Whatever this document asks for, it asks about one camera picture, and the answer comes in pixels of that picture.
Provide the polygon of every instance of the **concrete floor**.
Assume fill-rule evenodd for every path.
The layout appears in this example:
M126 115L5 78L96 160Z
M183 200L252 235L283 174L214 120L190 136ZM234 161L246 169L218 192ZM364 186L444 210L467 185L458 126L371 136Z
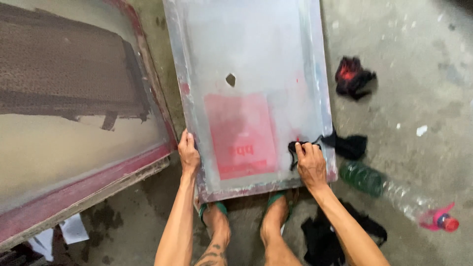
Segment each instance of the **concrete floor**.
M163 5L154 0L130 2L140 14L175 129L181 132L185 122ZM336 195L385 226L388 241L381 250L392 265L470 265L473 4L468 0L322 0L322 4L329 80L343 55L360 56L379 78L375 94L358 103L335 95L333 81L329 84L340 135L368 135L365 163L441 198L454 199L451 213L461 225L452 234L430 232L388 203L342 182L333 186ZM416 136L423 125L427 132ZM91 239L69 246L72 261L151 265L179 175L180 166L174 164L83 212ZM258 224L266 200L266 195L259 195L226 202L232 227L230 265L263 265ZM316 208L303 193L283 234L300 259L306 251L300 225ZM194 220L193 261L209 243L204 227Z

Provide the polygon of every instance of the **hand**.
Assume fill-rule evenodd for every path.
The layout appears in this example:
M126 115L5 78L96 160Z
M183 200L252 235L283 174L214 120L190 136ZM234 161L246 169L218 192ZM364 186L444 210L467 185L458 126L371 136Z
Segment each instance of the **hand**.
M201 164L199 152L194 148L194 136L187 132L182 132L181 141L177 146L179 156L181 157L182 175L190 175L195 177L197 170Z
M319 146L311 143L296 143L297 170L307 189L311 192L327 185L325 159Z

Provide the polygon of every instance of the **red bottle cap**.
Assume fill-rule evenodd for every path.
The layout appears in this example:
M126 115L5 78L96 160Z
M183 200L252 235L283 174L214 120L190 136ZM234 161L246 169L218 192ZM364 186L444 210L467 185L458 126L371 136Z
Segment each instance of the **red bottle cap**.
M458 229L459 225L460 225L460 222L457 219L451 218L451 217L445 218L443 222L444 230L449 233L455 232Z

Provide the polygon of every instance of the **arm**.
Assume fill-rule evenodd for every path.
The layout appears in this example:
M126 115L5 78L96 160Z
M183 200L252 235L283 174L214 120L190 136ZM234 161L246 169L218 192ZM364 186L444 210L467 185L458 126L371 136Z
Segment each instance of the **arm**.
M388 266L389 263L356 220L343 207L327 185L327 171L318 146L296 143L298 171L309 192L315 198L335 228L345 255L354 266Z
M155 266L189 265L192 257L193 198L200 156L194 148L194 138L187 129L178 145L182 176L173 208L159 241Z

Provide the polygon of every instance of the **black cloth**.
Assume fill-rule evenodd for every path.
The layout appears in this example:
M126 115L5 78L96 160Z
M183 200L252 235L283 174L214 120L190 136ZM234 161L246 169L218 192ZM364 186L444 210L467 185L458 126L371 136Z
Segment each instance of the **black cloth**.
M349 160L358 160L365 154L366 144L368 142L367 136L362 135L351 135L347 138L342 138L337 135L335 128L330 136L320 136L312 144L316 144L318 141L322 141L325 145L335 148L335 153ZM296 142L289 142L288 145L289 153L291 154L291 167L290 170L294 170L297 165L295 153L296 153Z
M360 214L350 203L339 199L345 209L360 226L371 236L378 238L377 245L380 247L387 241L387 232L380 224L368 217ZM314 220L307 219L301 225L307 244L307 253L304 260L312 266L340 266L345 263L343 253L337 235L321 208L317 209L317 216Z
M361 66L358 57L349 58L344 56L335 74L337 93L339 95L348 95L354 100L359 100L371 93L370 91L361 92L359 90L373 79L376 79L376 72L365 70Z

